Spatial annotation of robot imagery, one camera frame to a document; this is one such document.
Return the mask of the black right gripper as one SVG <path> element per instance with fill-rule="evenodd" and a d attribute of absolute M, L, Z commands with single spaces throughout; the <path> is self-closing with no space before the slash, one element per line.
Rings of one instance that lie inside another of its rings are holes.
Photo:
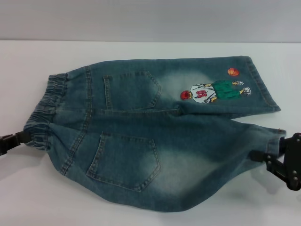
<path fill-rule="evenodd" d="M 286 153 L 288 150 L 299 151 L 300 149 L 300 133 L 295 133 L 290 138 L 280 138 L 279 153 Z M 251 151 L 250 159 L 265 163 L 267 171 L 279 179 L 286 179 L 286 185 L 290 190 L 299 191 L 301 189 L 301 153 L 286 153 L 285 164 L 280 162 L 276 156 L 261 151 Z"/>

